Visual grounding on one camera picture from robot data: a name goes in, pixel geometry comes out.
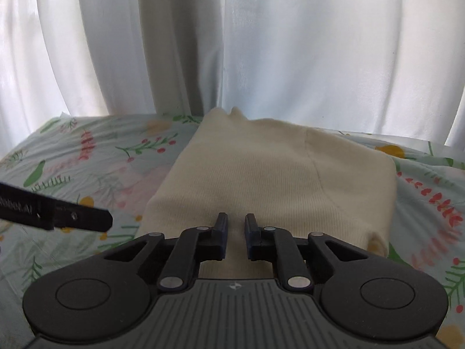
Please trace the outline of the cream knit sweater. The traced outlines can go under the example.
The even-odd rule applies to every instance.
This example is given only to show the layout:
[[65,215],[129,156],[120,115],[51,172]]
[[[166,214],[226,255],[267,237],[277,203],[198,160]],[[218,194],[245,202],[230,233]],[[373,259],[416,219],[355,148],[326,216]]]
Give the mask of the cream knit sweater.
[[244,219],[295,237],[324,232],[386,256],[396,199],[389,156],[335,134],[238,109],[211,110],[151,197],[139,234],[168,238],[228,216],[226,257],[201,265],[204,278],[268,278],[250,261]]

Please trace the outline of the floral light blue bedsheet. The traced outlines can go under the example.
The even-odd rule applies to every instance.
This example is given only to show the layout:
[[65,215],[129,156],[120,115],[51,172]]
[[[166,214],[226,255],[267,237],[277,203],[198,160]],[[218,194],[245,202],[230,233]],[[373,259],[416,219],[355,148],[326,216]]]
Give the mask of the floral light blue bedsheet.
[[[22,312],[28,286],[51,270],[132,240],[147,201],[193,137],[200,119],[178,115],[70,117],[45,123],[1,160],[1,181],[109,210],[108,233],[46,232],[1,223],[1,346],[23,348],[32,333]],[[389,256],[435,277],[449,310],[438,333],[464,346],[464,153],[397,136],[348,132],[396,164],[398,192]]]

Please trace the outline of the white sheer curtain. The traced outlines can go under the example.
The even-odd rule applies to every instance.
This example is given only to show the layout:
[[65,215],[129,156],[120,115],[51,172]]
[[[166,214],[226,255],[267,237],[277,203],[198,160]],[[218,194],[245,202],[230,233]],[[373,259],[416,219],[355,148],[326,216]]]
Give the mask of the white sheer curtain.
[[46,121],[238,107],[464,148],[464,0],[1,0],[1,152]]

